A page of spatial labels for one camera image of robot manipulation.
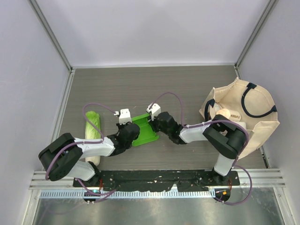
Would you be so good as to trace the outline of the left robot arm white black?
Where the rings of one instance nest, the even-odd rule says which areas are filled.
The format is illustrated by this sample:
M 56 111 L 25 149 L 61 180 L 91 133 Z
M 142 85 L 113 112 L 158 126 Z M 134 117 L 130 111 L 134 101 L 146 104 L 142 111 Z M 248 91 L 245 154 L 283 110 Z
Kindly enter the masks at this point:
M 102 139 L 78 139 L 70 133 L 62 134 L 38 155 L 46 170 L 45 179 L 58 181 L 68 176 L 79 178 L 89 187 L 95 187 L 100 181 L 98 169 L 94 164 L 82 162 L 81 159 L 122 154 L 139 137 L 140 128 L 137 124 L 128 122 L 117 126 L 117 133 Z

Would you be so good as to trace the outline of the green paper box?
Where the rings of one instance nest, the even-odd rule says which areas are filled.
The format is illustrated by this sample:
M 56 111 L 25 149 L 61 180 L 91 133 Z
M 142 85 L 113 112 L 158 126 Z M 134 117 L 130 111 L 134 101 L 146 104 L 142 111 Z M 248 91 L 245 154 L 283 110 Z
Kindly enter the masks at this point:
M 146 113 L 132 118 L 132 122 L 140 128 L 139 136 L 132 142 L 133 147 L 154 142 L 159 139 L 159 135 L 154 132 L 148 122 L 151 116 Z

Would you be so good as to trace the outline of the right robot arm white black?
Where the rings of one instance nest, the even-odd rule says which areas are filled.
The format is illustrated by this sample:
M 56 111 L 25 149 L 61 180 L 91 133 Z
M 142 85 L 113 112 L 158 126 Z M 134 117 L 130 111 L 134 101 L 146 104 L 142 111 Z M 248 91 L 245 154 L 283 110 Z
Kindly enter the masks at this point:
M 229 172 L 249 142 L 246 129 L 220 114 L 201 124 L 182 125 L 168 112 L 161 112 L 150 116 L 149 124 L 154 132 L 164 133 L 177 145 L 208 141 L 219 152 L 211 174 L 217 185 L 229 180 Z

